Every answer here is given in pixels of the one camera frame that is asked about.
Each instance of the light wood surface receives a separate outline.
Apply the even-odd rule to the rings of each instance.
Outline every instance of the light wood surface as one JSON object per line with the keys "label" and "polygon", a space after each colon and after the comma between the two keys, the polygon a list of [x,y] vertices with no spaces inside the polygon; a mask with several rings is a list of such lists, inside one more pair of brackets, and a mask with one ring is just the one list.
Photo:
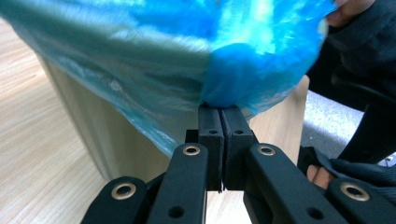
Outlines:
{"label": "light wood surface", "polygon": [[169,158],[109,102],[80,85],[51,62],[40,59],[105,180],[126,175],[148,182],[166,170]]}
{"label": "light wood surface", "polygon": [[[250,122],[293,161],[307,85]],[[0,223],[79,223],[105,183],[36,56],[0,19]],[[210,192],[206,216],[249,223],[240,192]]]}

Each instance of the metal screw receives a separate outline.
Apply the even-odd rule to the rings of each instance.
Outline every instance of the metal screw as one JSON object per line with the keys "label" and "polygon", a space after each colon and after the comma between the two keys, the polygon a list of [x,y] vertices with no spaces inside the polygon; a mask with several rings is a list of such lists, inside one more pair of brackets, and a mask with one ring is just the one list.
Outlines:
{"label": "metal screw", "polygon": [[370,199],[369,193],[355,184],[343,183],[340,189],[347,197],[353,200],[366,202]]}
{"label": "metal screw", "polygon": [[276,154],[276,151],[268,146],[259,146],[257,150],[264,156],[274,156]]}
{"label": "metal screw", "polygon": [[187,156],[195,156],[201,152],[201,149],[195,146],[186,146],[183,148],[183,153]]}
{"label": "metal screw", "polygon": [[111,190],[111,197],[115,200],[131,198],[136,193],[136,185],[133,183],[120,183]]}

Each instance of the plastic bag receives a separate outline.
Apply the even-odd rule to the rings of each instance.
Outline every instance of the plastic bag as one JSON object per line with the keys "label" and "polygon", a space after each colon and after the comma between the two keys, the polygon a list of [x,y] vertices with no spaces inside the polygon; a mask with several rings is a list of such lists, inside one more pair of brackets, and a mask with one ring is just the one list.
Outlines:
{"label": "plastic bag", "polygon": [[331,0],[2,0],[42,57],[113,104],[166,155],[202,102],[247,118],[282,101],[318,55]]}

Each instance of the black sleeve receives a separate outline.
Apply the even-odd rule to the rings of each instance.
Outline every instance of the black sleeve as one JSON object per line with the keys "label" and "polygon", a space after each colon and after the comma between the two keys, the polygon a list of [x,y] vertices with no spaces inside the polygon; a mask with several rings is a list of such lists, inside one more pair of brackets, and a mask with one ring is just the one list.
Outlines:
{"label": "black sleeve", "polygon": [[396,0],[376,0],[347,27],[330,32],[342,63],[396,97]]}

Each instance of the hand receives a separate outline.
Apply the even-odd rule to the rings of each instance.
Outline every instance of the hand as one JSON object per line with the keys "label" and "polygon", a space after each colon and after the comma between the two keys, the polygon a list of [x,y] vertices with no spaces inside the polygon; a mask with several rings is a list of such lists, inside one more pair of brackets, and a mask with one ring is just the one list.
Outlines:
{"label": "hand", "polygon": [[330,26],[343,27],[350,20],[361,14],[373,5],[375,0],[335,0],[337,10],[330,13],[326,18]]}

